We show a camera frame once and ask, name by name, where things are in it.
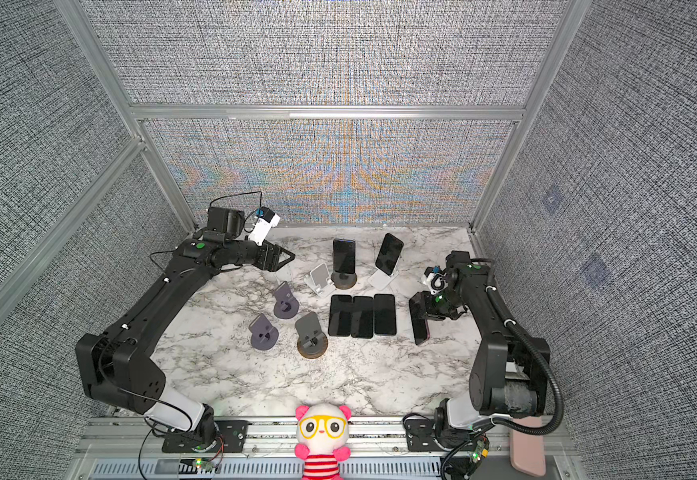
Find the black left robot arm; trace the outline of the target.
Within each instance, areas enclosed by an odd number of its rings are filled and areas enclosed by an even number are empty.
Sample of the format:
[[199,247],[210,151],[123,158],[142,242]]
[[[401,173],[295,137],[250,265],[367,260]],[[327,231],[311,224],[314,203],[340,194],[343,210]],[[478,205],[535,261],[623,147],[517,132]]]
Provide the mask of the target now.
[[246,265],[276,272],[294,260],[292,252],[268,241],[280,216],[266,206],[252,216],[254,227],[246,232],[244,212],[210,207],[206,226],[168,252],[170,261],[144,296],[104,332],[78,340],[76,360],[88,398],[203,442],[214,440],[214,410],[170,387],[152,353],[180,310],[212,278]]

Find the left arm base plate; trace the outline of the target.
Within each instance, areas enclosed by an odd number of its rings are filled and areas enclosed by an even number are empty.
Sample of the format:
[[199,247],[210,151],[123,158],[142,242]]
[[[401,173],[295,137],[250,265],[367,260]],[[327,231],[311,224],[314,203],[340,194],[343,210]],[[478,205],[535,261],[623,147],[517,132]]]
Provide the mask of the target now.
[[196,430],[188,433],[164,435],[162,453],[210,454],[242,453],[250,422],[246,420],[214,420],[214,427],[204,422],[208,431]]

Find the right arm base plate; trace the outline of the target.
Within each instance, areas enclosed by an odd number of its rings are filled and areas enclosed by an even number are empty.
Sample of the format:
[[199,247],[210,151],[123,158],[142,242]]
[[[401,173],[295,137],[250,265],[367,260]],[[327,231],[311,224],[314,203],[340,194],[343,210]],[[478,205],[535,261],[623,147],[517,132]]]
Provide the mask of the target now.
[[471,430],[457,430],[447,426],[437,428],[435,420],[421,416],[405,416],[401,420],[407,449],[410,452],[450,452],[474,450],[476,443],[485,439]]

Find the blue phone mid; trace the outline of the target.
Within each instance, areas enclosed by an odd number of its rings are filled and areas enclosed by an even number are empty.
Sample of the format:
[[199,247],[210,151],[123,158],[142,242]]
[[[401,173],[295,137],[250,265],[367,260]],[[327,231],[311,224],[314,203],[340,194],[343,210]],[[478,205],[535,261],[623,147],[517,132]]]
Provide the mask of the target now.
[[396,336],[395,298],[392,294],[375,294],[373,298],[373,330],[375,335]]

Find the purple phone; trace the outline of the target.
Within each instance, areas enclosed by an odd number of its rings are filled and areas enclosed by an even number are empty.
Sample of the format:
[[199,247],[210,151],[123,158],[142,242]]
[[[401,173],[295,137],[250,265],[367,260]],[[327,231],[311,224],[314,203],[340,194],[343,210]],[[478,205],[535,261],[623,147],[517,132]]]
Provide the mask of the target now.
[[408,301],[413,341],[416,346],[428,342],[430,332],[424,300],[416,295]]

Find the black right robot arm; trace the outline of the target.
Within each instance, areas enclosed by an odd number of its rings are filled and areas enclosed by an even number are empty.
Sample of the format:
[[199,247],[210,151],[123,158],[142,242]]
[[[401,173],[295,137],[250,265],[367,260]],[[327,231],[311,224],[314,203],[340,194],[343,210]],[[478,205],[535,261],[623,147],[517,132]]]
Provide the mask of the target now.
[[554,432],[562,424],[564,401],[550,367],[549,345],[527,333],[511,314],[491,261],[453,250],[444,268],[425,270],[424,285],[426,290],[408,301],[417,345],[430,338],[430,322],[465,314],[480,334],[468,390],[435,410],[436,442],[453,449],[496,426],[531,436]]

